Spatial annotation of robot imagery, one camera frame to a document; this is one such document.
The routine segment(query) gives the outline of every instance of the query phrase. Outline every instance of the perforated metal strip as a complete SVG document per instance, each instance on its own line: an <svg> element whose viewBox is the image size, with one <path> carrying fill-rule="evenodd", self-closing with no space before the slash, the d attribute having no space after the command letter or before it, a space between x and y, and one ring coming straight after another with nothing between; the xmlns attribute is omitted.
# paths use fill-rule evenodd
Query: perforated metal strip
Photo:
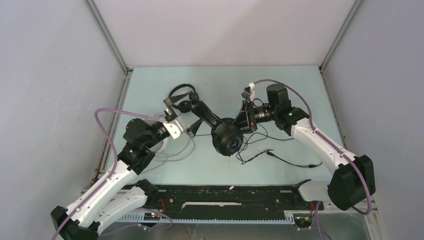
<svg viewBox="0 0 424 240"><path fill-rule="evenodd" d="M116 222L118 223L157 223L157 220L144 220L145 211L132 211ZM285 219L281 220L204 220L204 219L173 219L174 223L179 224L294 224L295 220L292 213L286 213ZM161 218L161 223L169 222Z"/></svg>

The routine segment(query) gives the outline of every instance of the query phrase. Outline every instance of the black headphones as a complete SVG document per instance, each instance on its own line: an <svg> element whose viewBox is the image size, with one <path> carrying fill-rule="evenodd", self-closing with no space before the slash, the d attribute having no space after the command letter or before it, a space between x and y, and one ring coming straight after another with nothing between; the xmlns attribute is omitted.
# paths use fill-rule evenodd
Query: black headphones
<svg viewBox="0 0 424 240"><path fill-rule="evenodd" d="M223 123L210 131L213 146L224 156L231 156L242 147L243 133L232 124L233 120L230 117L222 118Z"/></svg>
<svg viewBox="0 0 424 240"><path fill-rule="evenodd" d="M172 95L177 91L177 90L179 90L179 89L182 89L182 88L191 88L192 90L193 90L193 95L197 98L197 99L199 99L199 95L198 95L198 93L196 92L196 88L193 86L193 85L191 85L191 84L187 84L187 83L184 83L184 84L181 84L181 85L178 85L178 86L176 86L174 89L172 89L171 90L171 92L169 93L169 95L168 95L168 98L170 98L170 97L172 97ZM188 113L188 112L190 112L190 110L191 110L191 108L190 108L190 106L191 106L191 102L189 101L189 100L183 100L183 101L180 101L179 103L178 103L178 105L175 105L175 104L172 104L172 107L173 108L175 108L175 109L178 109L181 113L183 113L183 114L185 114L185 113Z"/></svg>

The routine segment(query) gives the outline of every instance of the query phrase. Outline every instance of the cable connector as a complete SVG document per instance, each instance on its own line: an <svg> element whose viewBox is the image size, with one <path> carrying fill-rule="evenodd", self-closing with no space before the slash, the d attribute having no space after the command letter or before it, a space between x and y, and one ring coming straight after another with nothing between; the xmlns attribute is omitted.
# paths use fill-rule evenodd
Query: cable connector
<svg viewBox="0 0 424 240"><path fill-rule="evenodd" d="M270 152L270 151L272 151L272 150L266 151L266 155L269 155L271 157L276 157L276 155L274 153Z"/></svg>

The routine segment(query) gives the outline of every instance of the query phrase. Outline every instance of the black cable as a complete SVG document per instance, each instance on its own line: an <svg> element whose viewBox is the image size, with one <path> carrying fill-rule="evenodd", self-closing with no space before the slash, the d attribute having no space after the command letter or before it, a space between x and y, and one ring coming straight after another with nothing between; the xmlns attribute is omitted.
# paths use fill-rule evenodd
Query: black cable
<svg viewBox="0 0 424 240"><path fill-rule="evenodd" d="M291 162L288 162L288 161L286 161L286 160L282 159L281 157L279 157L279 156L275 155L274 153L272 153L272 152L270 152L270 151L273 151L273 150L268 150L268 151L266 151L266 155L269 155L269 156L271 156L271 157L274 157L274 158L276 158L276 159L278 159L278 160L281 160L281 161L285 162L286 164L289 164L289 165L292 165L292 166L295 166L295 167L299 167L299 168L313 169L313 168L316 168L316 167L318 167L318 166L321 166L321 164L323 164L323 162L321 162L321 163L320 163L320 164L318 164L318 165L315 165L315 164L309 164L309 165L297 165L297 164L294 164L294 163L291 163Z"/></svg>
<svg viewBox="0 0 424 240"><path fill-rule="evenodd" d="M293 139L294 139L294 138L280 139L280 138L276 138L276 137L273 137L273 136L269 136L269 135L268 135L268 130L267 130L264 126L262 126L262 124L258 123L258 125L259 125L259 126L261 126L261 127L265 130L265 133L266 133L266 134L263 134L263 133L261 133L261 132L255 132L255 133L253 133L253 134L249 137L249 140L250 140L250 138L251 138L251 137L253 137L253 135L255 135L255 134L259 134L259 135L262 135L262 136L265 136L265 137L264 137L264 138L261 138L261 139L258 139L258 140L255 140L255 141L253 141L253 142L249 142L249 144L254 144L254 143L256 143L256 142L259 142L259 141L265 140L265 139L267 139L267 138L274 139L274 140L277 140L277 141L289 141L289 140L293 140Z"/></svg>
<svg viewBox="0 0 424 240"><path fill-rule="evenodd" d="M259 102L261 102L262 103L261 106L263 106L265 104L261 99L255 98L255 99L253 99L253 106L255 106L255 107L260 107L260 106L258 106L258 105L255 104L255 100L258 100Z"/></svg>
<svg viewBox="0 0 424 240"><path fill-rule="evenodd" d="M251 157L251 158L247 159L246 161L244 161L244 160L243 160L242 156L240 155L240 151L238 151L238 153L237 153L237 155L238 155L238 156L240 156L240 158L238 158L238 157L237 157L237 155L236 155L235 157L236 157L238 160L240 160L240 161L241 161L241 165L244 165L244 164L246 164L246 163L248 163L248 162L252 161L253 159L257 158L259 155L264 154L264 153L267 153L269 150L270 150L270 149L267 149L267 150L261 151L260 153L258 153L258 154L256 154L256 155L254 155L253 157Z"/></svg>

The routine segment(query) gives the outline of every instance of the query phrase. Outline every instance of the gray wall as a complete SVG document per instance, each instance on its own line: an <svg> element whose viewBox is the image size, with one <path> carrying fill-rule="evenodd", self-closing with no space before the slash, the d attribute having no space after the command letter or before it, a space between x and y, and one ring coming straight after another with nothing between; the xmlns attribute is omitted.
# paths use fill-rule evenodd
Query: gray wall
<svg viewBox="0 0 424 240"><path fill-rule="evenodd" d="M82 0L0 9L0 239L51 239L50 211L77 198L99 159L93 112L114 106L124 75Z"/></svg>
<svg viewBox="0 0 424 240"><path fill-rule="evenodd" d="M324 76L346 143L373 159L389 237L422 239L424 1L366 0Z"/></svg>

